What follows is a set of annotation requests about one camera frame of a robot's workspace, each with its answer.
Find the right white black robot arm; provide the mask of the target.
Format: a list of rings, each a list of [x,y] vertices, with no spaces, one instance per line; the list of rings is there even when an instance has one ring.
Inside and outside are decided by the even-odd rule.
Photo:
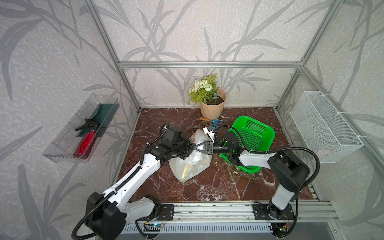
[[[273,171],[279,185],[268,204],[269,215],[278,219],[290,202],[292,202],[312,180],[308,178],[309,167],[293,153],[294,148],[275,151],[250,151],[241,136],[227,132],[221,142],[216,142],[216,133],[210,132],[210,141],[193,145],[196,152],[206,155],[226,154],[227,160],[238,167],[260,167]]]

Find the green perforated plastic basket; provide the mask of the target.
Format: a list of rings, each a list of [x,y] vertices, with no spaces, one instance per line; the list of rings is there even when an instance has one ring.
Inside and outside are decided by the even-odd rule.
[[[238,117],[232,125],[238,130],[250,150],[268,151],[275,138],[272,127],[248,116]]]

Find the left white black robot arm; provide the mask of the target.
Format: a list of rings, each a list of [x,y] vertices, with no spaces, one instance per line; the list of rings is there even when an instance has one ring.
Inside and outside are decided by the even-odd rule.
[[[149,198],[129,200],[138,188],[165,162],[173,157],[188,157],[195,147],[188,139],[174,140],[164,137],[147,144],[140,161],[116,184],[103,193],[92,193],[87,200],[86,214],[72,231],[72,239],[86,240],[100,237],[103,240],[115,240],[125,225],[150,216],[155,202]]]

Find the white printed plastic bag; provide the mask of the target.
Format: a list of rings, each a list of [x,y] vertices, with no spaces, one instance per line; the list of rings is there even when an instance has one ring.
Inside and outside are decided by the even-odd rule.
[[[206,155],[193,150],[184,160],[172,158],[169,161],[169,165],[176,179],[181,183],[185,183],[206,170],[210,166],[211,160],[212,155]]]

